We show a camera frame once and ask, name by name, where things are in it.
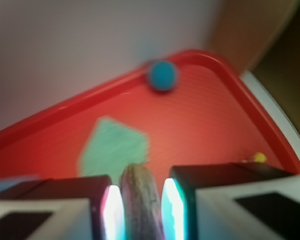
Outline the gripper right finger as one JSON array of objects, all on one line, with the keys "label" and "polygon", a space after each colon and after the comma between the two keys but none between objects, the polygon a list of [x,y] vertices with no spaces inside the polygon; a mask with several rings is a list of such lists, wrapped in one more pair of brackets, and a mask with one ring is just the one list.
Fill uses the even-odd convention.
[{"label": "gripper right finger", "polygon": [[161,213],[168,240],[300,240],[300,174],[264,163],[173,166]]}]

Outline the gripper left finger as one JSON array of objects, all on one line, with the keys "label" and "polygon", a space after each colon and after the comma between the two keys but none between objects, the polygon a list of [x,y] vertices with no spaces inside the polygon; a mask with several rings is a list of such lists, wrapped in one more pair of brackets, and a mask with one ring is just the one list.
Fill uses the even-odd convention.
[{"label": "gripper left finger", "polygon": [[38,179],[0,192],[0,240],[123,240],[119,188],[108,175]]}]

